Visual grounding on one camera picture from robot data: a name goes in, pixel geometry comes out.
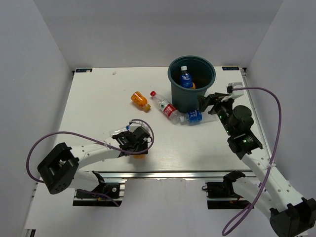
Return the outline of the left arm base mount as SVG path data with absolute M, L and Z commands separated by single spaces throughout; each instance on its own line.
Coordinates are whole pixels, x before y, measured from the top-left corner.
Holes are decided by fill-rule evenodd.
M 124 196 L 124 183 L 108 181 L 95 171 L 91 174 L 93 179 L 84 179 L 85 187 L 75 190 L 73 206 L 120 207 Z

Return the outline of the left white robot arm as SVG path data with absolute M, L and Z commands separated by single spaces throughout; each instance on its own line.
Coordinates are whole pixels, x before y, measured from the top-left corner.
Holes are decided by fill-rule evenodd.
M 132 126 L 131 130 L 125 128 L 101 142 L 74 147 L 59 143 L 37 169 L 52 195 L 74 188 L 99 197 L 104 192 L 103 177 L 96 171 L 83 171 L 82 168 L 106 159 L 147 154 L 148 140 L 154 139 L 146 128 Z

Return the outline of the blue label bottle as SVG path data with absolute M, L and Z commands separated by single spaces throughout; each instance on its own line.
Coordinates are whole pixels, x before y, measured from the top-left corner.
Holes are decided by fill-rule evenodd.
M 187 66 L 181 67 L 180 85 L 184 88 L 193 88 L 193 80 L 191 75 L 188 73 Z
M 208 112 L 201 112 L 200 110 L 190 111 L 179 117 L 179 122 L 181 124 L 188 125 L 209 123 L 216 120 L 218 120 L 216 115 L 209 114 Z
M 109 135 L 110 135 L 110 137 L 112 137 L 112 136 L 117 135 L 117 134 L 119 134 L 121 132 L 127 132 L 127 131 L 128 130 L 126 129 L 126 126 L 124 126 L 124 127 L 120 128 L 120 129 L 115 129 L 115 130 L 110 131 Z

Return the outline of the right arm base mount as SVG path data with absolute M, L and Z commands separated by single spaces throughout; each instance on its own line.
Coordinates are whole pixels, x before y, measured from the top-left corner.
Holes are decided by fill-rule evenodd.
M 206 182 L 201 190 L 206 192 L 207 208 L 209 210 L 244 209 L 250 202 L 233 190 L 233 182 L 246 175 L 235 170 L 223 177 L 221 182 Z

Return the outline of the blue label bottle front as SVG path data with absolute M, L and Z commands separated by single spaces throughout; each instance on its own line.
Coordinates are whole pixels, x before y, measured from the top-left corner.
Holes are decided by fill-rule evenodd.
M 193 80 L 191 75 L 188 73 L 187 66 L 181 67 L 180 85 L 184 88 L 193 88 Z

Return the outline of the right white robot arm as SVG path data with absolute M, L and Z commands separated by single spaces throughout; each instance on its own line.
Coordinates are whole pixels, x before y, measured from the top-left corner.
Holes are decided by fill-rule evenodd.
M 272 158 L 251 131 L 252 111 L 243 105 L 233 106 L 235 96 L 222 93 L 199 95 L 198 108 L 217 115 L 228 134 L 232 152 L 255 174 L 258 187 L 239 170 L 223 177 L 221 183 L 207 183 L 209 198 L 242 197 L 254 202 L 269 220 L 279 237 L 295 237 L 311 229 L 316 223 L 316 201 L 306 199 L 279 172 Z

